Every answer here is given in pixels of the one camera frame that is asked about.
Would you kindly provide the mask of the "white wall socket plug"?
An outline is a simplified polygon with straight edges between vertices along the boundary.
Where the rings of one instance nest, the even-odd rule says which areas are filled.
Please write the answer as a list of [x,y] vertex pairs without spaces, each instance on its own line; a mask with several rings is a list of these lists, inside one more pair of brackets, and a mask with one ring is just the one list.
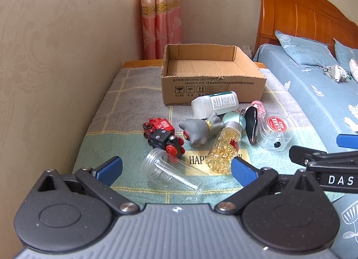
[[252,50],[250,45],[243,45],[242,50],[249,58],[252,58]]

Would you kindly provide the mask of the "black glossy massager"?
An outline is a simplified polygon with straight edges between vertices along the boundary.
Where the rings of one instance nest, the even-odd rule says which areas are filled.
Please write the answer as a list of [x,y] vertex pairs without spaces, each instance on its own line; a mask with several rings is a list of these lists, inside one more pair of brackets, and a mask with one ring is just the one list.
[[246,135],[251,145],[257,143],[258,110],[255,106],[250,106],[245,114]]

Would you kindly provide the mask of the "grey green checked blanket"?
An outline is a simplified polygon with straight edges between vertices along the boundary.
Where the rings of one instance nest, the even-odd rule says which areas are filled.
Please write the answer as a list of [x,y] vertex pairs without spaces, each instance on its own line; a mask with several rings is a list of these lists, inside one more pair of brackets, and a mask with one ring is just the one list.
[[[197,149],[185,142],[186,162],[196,163],[195,167],[210,173],[203,192],[196,200],[192,191],[175,192],[153,184],[141,175],[142,162],[152,149],[143,136],[142,124],[149,118],[166,118],[175,127],[175,133],[183,137],[178,124],[192,117],[190,105],[164,105],[160,71],[159,67],[120,70],[89,126],[73,170],[84,166],[94,168],[113,156],[120,156],[123,173],[112,188],[141,207],[145,203],[190,202],[210,203],[214,206],[239,191],[241,185],[231,175],[210,173],[204,165],[203,156],[211,147],[212,141]],[[270,166],[280,174],[293,174],[298,168],[288,157],[288,150],[293,145],[329,153],[343,152],[343,149],[336,145],[337,134],[331,137],[333,146],[326,148],[326,144],[287,89],[284,89],[269,69],[261,71],[267,77],[262,96],[264,107],[269,113],[286,116],[294,135],[284,151],[267,151],[258,145],[251,146],[244,133],[240,156],[257,168]]]

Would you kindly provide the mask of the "clear plastic jar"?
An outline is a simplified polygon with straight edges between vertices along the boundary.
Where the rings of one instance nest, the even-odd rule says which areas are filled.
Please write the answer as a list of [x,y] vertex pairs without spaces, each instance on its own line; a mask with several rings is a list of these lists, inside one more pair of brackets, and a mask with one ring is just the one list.
[[208,175],[191,164],[172,156],[160,148],[147,154],[141,165],[141,174],[151,183],[169,191],[202,193]]

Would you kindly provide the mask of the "clear red-label tape dispenser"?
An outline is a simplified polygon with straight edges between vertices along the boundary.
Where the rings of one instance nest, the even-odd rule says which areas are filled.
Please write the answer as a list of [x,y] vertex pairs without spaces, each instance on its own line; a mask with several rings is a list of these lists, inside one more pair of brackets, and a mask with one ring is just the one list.
[[267,151],[283,151],[291,141],[293,130],[286,116],[266,113],[259,121],[257,142]]

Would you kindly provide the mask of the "blue pillow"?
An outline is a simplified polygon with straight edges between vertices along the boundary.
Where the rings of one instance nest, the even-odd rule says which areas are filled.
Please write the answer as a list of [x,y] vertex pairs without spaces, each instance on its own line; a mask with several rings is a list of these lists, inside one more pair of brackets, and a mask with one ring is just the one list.
[[307,38],[299,38],[275,31],[285,53],[299,65],[328,67],[338,62],[331,54],[328,45]]
[[334,39],[334,50],[339,65],[350,73],[349,62],[351,59],[357,61],[358,49],[350,48]]

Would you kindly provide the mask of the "blue floral bedsheet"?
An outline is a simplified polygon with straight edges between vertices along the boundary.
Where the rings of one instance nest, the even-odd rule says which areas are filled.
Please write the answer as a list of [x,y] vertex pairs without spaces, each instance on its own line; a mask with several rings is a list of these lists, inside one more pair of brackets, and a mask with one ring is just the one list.
[[339,84],[316,66],[299,65],[281,46],[261,45],[254,57],[285,86],[313,125],[327,152],[348,152],[336,144],[339,134],[356,134],[345,119],[357,123],[357,82]]

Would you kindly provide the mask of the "blue pillow near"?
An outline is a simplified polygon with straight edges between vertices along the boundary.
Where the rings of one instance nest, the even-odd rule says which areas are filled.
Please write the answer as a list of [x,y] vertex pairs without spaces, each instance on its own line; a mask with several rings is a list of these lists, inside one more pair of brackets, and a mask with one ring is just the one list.
[[328,67],[338,62],[331,54],[328,45],[307,38],[299,38],[275,31],[285,53],[299,65]]

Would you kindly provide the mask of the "grey crumpled cloth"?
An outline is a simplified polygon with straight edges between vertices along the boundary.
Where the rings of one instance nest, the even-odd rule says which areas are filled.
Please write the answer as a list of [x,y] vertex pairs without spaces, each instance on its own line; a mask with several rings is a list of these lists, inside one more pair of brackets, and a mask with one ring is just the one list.
[[324,67],[323,74],[338,84],[346,82],[348,78],[347,71],[339,65]]

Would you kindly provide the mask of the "grey cat figurine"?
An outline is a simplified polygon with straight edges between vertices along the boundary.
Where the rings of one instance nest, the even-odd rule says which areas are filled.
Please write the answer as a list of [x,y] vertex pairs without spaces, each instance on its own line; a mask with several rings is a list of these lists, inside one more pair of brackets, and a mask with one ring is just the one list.
[[184,138],[193,147],[199,148],[207,144],[209,138],[217,135],[223,128],[224,123],[217,113],[212,113],[207,119],[186,119],[179,123],[183,130]]

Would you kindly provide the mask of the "pink clear earbud case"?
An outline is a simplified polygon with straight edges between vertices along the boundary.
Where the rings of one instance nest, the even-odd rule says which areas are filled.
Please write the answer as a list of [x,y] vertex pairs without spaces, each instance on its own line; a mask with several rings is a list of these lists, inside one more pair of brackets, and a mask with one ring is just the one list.
[[248,110],[249,107],[253,106],[254,108],[257,109],[257,114],[258,114],[258,118],[259,119],[264,119],[266,116],[266,111],[264,109],[264,105],[260,100],[254,100],[249,106],[243,108],[241,110],[241,113],[243,115],[246,114],[246,111]]

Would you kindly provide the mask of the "wooden bed headboard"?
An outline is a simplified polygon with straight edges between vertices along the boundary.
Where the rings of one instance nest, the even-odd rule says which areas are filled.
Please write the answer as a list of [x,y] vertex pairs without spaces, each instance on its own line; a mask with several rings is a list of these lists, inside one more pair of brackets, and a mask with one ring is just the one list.
[[279,45],[275,31],[327,44],[357,48],[357,24],[327,0],[261,0],[255,51],[262,44]]

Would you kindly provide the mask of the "mint green earbud case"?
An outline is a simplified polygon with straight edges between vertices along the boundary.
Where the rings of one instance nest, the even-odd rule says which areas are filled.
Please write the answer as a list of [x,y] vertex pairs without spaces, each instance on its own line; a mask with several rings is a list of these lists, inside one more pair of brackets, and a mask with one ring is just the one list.
[[238,123],[242,128],[246,127],[245,117],[241,113],[236,113],[236,112],[226,113],[222,118],[222,122],[225,125],[229,122],[235,122],[235,123]]

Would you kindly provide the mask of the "open cardboard box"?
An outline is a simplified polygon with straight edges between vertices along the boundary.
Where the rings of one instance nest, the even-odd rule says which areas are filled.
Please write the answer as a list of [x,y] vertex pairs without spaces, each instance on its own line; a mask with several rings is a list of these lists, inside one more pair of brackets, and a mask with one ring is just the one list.
[[239,47],[216,44],[166,45],[160,76],[165,105],[188,105],[199,96],[228,91],[248,103],[261,99],[266,84]]

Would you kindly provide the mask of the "blue pillow far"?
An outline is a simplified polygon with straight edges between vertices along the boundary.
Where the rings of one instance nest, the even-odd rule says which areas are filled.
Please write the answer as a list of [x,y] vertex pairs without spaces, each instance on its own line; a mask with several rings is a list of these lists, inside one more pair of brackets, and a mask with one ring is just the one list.
[[350,48],[334,39],[334,50],[339,65],[350,73],[349,62],[351,59],[357,61],[358,49]]

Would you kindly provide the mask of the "white cotton swab container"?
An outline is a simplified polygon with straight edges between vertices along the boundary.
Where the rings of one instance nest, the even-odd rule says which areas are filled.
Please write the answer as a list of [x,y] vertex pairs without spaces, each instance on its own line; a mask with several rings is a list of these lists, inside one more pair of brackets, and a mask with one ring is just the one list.
[[233,91],[200,96],[191,102],[193,117],[207,119],[212,113],[218,116],[239,108],[237,94]]

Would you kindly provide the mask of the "pink curtain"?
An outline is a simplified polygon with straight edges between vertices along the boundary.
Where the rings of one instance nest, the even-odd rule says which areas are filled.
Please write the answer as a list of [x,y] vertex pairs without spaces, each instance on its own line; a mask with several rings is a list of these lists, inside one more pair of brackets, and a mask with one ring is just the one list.
[[180,0],[141,0],[144,56],[161,59],[167,44],[181,43]]

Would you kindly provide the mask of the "black toy train engine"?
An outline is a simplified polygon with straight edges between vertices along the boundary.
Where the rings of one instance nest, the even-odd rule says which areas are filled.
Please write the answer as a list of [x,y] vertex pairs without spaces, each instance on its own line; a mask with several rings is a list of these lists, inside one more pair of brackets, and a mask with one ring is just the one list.
[[171,131],[165,129],[150,129],[148,131],[148,144],[152,148],[160,148],[168,154],[181,158],[185,153],[184,140]]

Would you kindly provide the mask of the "pink white pillow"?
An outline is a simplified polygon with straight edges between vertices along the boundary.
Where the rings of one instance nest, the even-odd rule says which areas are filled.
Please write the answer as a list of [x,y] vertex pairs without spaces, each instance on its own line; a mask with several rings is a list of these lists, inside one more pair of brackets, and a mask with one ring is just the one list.
[[349,70],[352,78],[358,82],[358,63],[355,59],[349,61]]

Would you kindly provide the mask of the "red toy train car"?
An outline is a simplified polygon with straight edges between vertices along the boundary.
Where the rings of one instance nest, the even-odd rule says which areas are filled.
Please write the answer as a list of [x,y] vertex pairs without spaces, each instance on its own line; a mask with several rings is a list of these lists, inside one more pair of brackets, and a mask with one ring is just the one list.
[[149,138],[157,129],[166,130],[175,134],[175,128],[164,118],[153,118],[143,123],[143,135],[146,139]]

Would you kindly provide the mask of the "fish oil capsule bottle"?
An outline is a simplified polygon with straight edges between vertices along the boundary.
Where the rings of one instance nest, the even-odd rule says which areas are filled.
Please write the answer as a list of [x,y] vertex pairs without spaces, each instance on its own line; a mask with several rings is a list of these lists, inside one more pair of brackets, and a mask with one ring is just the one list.
[[230,174],[231,162],[239,153],[242,133],[233,127],[223,128],[206,156],[206,164],[218,174]]

